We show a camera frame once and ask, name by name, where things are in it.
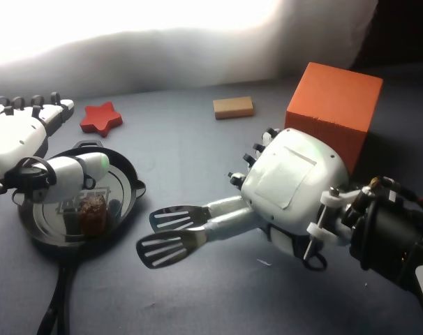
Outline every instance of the bright light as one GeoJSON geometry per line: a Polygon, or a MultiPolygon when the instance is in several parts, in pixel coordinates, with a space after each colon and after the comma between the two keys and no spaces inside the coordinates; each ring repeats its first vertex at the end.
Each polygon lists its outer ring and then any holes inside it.
{"type": "Polygon", "coordinates": [[[266,22],[280,0],[3,0],[0,64],[121,31],[238,31],[266,22]]]}

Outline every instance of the orange cube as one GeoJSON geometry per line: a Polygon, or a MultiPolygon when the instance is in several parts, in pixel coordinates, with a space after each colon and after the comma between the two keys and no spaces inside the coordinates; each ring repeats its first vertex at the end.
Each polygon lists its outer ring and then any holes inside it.
{"type": "Polygon", "coordinates": [[[353,172],[382,83],[370,75],[309,63],[286,111],[285,127],[328,144],[353,172]]]}

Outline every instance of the brown meat piece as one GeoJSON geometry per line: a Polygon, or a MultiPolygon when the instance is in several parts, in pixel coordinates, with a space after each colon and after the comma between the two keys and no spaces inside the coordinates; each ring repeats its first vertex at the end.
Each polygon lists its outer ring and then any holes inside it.
{"type": "Polygon", "coordinates": [[[106,226],[106,201],[102,195],[95,195],[84,199],[78,217],[81,231],[89,237],[97,237],[106,226]]]}

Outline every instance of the black cast iron pan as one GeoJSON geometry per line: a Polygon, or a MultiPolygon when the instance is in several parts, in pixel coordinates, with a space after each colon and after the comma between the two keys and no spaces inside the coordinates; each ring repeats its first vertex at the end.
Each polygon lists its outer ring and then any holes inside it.
{"type": "Polygon", "coordinates": [[[135,201],[146,191],[145,184],[138,179],[131,162],[121,154],[103,147],[99,141],[81,141],[72,149],[57,156],[76,156],[90,152],[101,152],[109,158],[110,169],[105,177],[96,181],[93,190],[83,190],[72,199],[53,204],[24,202],[18,206],[22,224],[40,249],[56,256],[59,275],[52,301],[40,324],[38,335],[52,332],[58,319],[58,335],[69,334],[68,286],[77,268],[80,254],[93,244],[98,245],[117,232],[133,210],[135,201]],[[92,195],[102,195],[107,203],[107,224],[104,233],[96,238],[84,236],[78,225],[80,203],[92,195]]]}

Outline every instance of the white debris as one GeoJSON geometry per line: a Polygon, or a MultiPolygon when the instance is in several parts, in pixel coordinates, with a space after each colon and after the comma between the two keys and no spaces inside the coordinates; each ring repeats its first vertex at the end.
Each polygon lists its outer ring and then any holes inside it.
{"type": "Polygon", "coordinates": [[[269,264],[268,262],[265,262],[264,260],[259,260],[256,259],[258,262],[260,262],[261,264],[267,265],[268,267],[270,267],[272,264],[269,264]]]}

